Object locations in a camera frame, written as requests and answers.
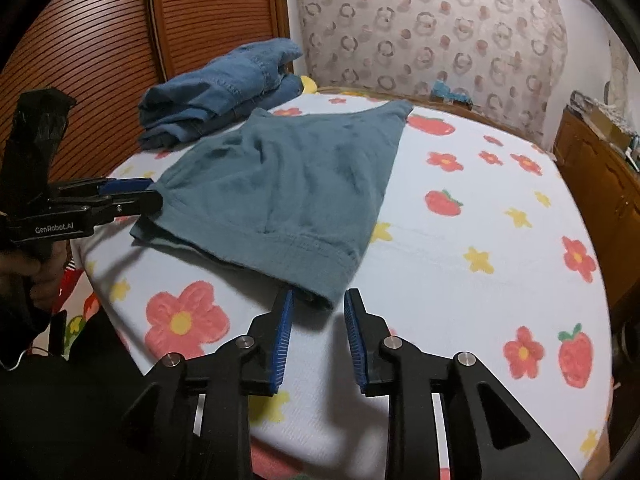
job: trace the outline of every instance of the metal screw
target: metal screw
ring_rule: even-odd
[[[254,338],[250,335],[241,335],[238,339],[236,339],[236,346],[242,349],[251,348],[254,343]]]
[[[458,362],[463,366],[473,366],[476,364],[476,356],[471,352],[460,352],[458,354]]]
[[[166,354],[162,359],[162,364],[164,366],[166,366],[167,368],[173,368],[175,365],[177,365],[180,361],[182,361],[182,356],[176,352],[171,352],[169,354]]]
[[[382,342],[387,348],[391,348],[392,350],[398,350],[402,346],[402,339],[396,337],[395,335],[390,335],[385,337],[385,340]]]

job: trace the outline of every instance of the blue object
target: blue object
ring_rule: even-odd
[[[375,226],[412,105],[278,117],[256,109],[151,186],[162,210],[131,234],[257,270],[337,303]]]
[[[144,191],[153,184],[150,178],[114,178],[98,188],[98,195],[105,196],[113,193],[134,193]]]
[[[271,393],[276,394],[284,379],[284,367],[287,362],[291,321],[293,314],[293,291],[289,289],[282,309],[282,316],[276,331],[273,353],[271,354],[271,377],[269,380]]]
[[[431,89],[431,97],[440,97],[442,99],[451,99],[452,101],[471,103],[471,99],[466,94],[452,92],[451,88],[439,79],[434,83],[433,88]]]
[[[353,372],[356,376],[356,383],[358,383],[360,390],[364,391],[364,388],[367,386],[367,356],[364,353],[362,334],[360,333],[358,319],[348,292],[344,293],[344,322],[347,325],[349,350],[351,351],[351,361],[353,362]]]
[[[246,117],[255,107],[274,107],[293,99],[302,93],[302,82],[297,76],[289,78],[286,92],[271,95],[268,92],[281,86],[284,65],[300,56],[302,49],[288,38],[248,43],[199,70],[151,87],[138,105],[140,124],[147,130],[138,142],[148,149],[167,146],[167,142],[195,140]],[[296,85],[299,91],[293,95],[291,91]],[[270,102],[262,103],[266,98]],[[247,102],[249,106],[238,110]],[[225,123],[211,122],[223,116]],[[155,136],[161,136],[163,144],[153,142]]]

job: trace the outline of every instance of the wooden wardrobe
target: wooden wardrobe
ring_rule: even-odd
[[[250,41],[289,36],[286,0],[52,0],[0,73],[0,142],[21,92],[78,101],[50,179],[109,173],[137,150],[144,91]]]

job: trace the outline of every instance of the bed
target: bed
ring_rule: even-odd
[[[304,94],[272,112],[355,112],[382,103],[353,93]],[[137,153],[111,176],[158,179],[190,148]],[[138,245],[129,235],[135,221],[99,227],[73,250],[142,372],[158,357],[148,350],[150,338],[181,333],[194,355],[213,352],[270,309],[273,280]],[[607,416],[607,301],[578,209],[537,146],[415,106],[351,285],[370,312],[424,352],[476,354],[583,470]],[[178,326],[160,305],[195,320],[194,291],[219,307],[214,342]],[[382,479],[386,406],[386,399],[361,396],[354,383],[342,305],[300,310],[280,392],[250,399],[251,431],[289,457],[272,478]],[[446,476],[441,414],[437,421]]]

